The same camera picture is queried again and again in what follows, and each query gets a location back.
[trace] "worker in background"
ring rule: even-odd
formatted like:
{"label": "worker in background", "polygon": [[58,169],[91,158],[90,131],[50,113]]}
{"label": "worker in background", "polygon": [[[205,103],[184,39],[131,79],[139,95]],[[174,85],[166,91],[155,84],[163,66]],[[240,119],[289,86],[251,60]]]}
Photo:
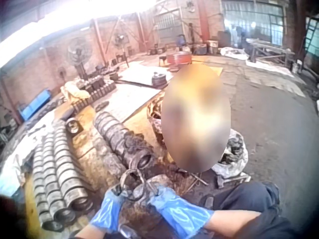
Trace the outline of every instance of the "worker in background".
{"label": "worker in background", "polygon": [[[279,190],[272,183],[249,182],[224,191],[212,197],[211,210],[187,202],[172,188],[161,185],[157,188],[159,194],[150,196],[149,204],[163,216],[174,233],[166,236],[168,230],[162,228],[159,232],[150,232],[145,238],[212,238],[199,235],[203,230],[215,232],[213,238],[296,238],[288,220],[280,216]],[[125,199],[109,189],[101,209],[74,238],[102,239],[105,234],[117,232],[119,212]]]}

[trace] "metal table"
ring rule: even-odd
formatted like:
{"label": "metal table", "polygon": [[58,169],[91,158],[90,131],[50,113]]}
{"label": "metal table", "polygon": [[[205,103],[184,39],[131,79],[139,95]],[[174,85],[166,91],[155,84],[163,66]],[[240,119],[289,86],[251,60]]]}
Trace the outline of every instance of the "metal table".
{"label": "metal table", "polygon": [[295,54],[290,49],[285,49],[267,41],[247,39],[247,42],[253,47],[250,61],[254,63],[257,59],[272,59],[276,63],[289,67],[289,61]]}

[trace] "gray floor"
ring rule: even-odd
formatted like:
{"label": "gray floor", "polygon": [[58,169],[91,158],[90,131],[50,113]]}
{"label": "gray floor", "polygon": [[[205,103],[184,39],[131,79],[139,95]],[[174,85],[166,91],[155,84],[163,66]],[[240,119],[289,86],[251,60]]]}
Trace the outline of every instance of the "gray floor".
{"label": "gray floor", "polygon": [[[301,229],[319,202],[319,119],[314,103],[299,87],[285,87],[289,81],[288,85],[292,82],[293,87],[302,88],[293,78],[247,69],[235,60],[224,63],[220,66],[224,67],[222,80],[231,99],[231,126],[243,134],[249,152],[244,171],[255,181],[278,185],[283,215]],[[203,174],[203,178],[208,177],[211,172]],[[197,187],[193,198],[198,201],[213,187]]]}

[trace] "window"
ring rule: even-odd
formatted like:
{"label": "window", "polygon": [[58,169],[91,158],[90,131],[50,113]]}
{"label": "window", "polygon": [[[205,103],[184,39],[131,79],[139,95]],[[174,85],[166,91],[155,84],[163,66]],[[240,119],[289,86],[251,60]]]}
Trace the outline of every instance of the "window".
{"label": "window", "polygon": [[155,17],[161,43],[176,42],[178,35],[183,34],[179,10],[166,12]]}
{"label": "window", "polygon": [[281,6],[260,2],[254,4],[250,1],[223,1],[222,6],[225,27],[231,34],[232,29],[240,28],[247,38],[283,44],[284,18]]}
{"label": "window", "polygon": [[305,49],[307,52],[319,57],[319,21],[316,19],[311,19],[309,22],[309,17],[306,18],[306,41]]}

